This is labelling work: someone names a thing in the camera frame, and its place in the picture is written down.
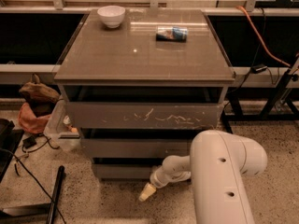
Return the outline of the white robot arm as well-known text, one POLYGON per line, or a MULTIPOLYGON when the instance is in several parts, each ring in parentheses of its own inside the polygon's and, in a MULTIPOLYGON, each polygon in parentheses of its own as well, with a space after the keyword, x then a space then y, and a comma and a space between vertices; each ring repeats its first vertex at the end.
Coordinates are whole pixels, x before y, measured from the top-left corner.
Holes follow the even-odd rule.
POLYGON ((267 166, 263 147, 253 139, 217 130, 192 140, 188 156, 168 156, 143 188, 144 202, 169 183, 190 179, 197 224, 255 224, 243 175, 258 175, 267 166))

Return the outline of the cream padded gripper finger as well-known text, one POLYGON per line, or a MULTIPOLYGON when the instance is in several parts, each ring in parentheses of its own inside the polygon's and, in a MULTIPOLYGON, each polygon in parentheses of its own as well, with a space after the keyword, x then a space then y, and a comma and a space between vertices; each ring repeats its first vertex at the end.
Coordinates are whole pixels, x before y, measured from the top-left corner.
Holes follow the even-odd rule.
POLYGON ((146 201, 151 195, 153 195, 156 192, 156 188, 151 184, 147 183, 145 187, 142 189, 138 200, 140 202, 146 201))

